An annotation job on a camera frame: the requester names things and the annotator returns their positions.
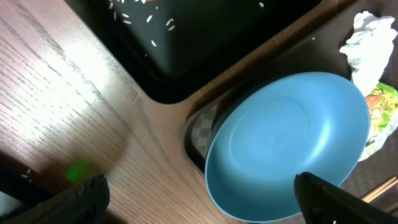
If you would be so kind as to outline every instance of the food wrapper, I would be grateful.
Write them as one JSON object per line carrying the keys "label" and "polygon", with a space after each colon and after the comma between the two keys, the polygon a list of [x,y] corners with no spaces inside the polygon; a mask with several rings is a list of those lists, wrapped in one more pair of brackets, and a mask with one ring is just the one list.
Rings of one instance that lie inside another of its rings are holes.
{"label": "food wrapper", "polygon": [[371,125],[368,141],[359,161],[378,151],[398,126],[398,93],[393,87],[379,83],[365,100]]}

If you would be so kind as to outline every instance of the wooden table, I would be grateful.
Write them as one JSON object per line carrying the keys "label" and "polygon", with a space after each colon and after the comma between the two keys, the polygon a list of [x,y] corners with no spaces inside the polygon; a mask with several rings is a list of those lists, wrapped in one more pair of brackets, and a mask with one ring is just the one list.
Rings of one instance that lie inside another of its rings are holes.
{"label": "wooden table", "polygon": [[323,0],[189,99],[161,105],[62,0],[0,0],[1,152],[54,192],[70,185],[71,164],[89,163],[85,175],[106,174],[122,223],[237,223],[182,154],[187,116],[352,2]]}

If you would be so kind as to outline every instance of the black object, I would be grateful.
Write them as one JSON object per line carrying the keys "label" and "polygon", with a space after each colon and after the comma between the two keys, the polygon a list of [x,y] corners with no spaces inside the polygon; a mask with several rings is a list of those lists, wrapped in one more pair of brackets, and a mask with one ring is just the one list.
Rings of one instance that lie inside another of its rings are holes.
{"label": "black object", "polygon": [[[109,0],[65,1],[142,90],[159,103],[188,98],[320,2],[264,0],[261,7],[254,0],[155,0],[145,4],[114,0],[109,10]],[[171,25],[165,26],[169,18],[175,24],[171,31],[167,30]],[[132,24],[123,23],[124,19]]]}
{"label": "black object", "polygon": [[296,176],[294,190],[307,224],[398,223],[398,218],[309,172]]}
{"label": "black object", "polygon": [[97,175],[1,224],[100,224],[109,200],[106,178]]}

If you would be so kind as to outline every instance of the white tissue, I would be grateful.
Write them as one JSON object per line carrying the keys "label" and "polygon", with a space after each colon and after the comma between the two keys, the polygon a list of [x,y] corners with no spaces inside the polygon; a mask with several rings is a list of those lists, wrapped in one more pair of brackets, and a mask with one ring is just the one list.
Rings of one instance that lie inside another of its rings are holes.
{"label": "white tissue", "polygon": [[351,81],[368,96],[379,83],[390,59],[397,36],[391,29],[394,22],[391,16],[377,18],[368,11],[358,13],[354,18],[354,34],[340,48],[347,55],[352,68]]}

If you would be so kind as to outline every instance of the black tray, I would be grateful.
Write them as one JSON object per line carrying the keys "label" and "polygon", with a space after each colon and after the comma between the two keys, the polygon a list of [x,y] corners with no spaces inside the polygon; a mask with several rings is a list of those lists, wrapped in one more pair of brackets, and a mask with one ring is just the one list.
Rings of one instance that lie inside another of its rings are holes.
{"label": "black tray", "polygon": [[188,98],[320,1],[65,0],[159,103]]}
{"label": "black tray", "polygon": [[[231,105],[231,102],[235,102],[236,99],[240,100],[243,93],[277,78],[300,72],[322,71],[350,78],[351,69],[346,56],[339,53],[338,49],[347,38],[351,37],[354,16],[363,10],[368,10],[377,16],[397,18],[398,1],[362,0],[354,3],[324,26],[295,44],[271,64],[251,69],[250,76],[255,78],[230,88],[214,100],[204,103],[204,106],[199,107],[198,110],[194,110],[183,129],[181,147],[197,170],[201,174],[205,172],[205,158],[213,126],[225,109]],[[392,28],[397,30],[398,22],[393,23]],[[398,38],[394,40],[394,45],[398,45]],[[395,48],[381,81],[397,89],[397,71],[398,50]],[[388,138],[382,149],[370,158],[359,162],[341,188],[354,196],[361,197],[392,175],[398,175],[397,146],[398,131]],[[276,223],[305,222],[302,215],[297,215]]]}

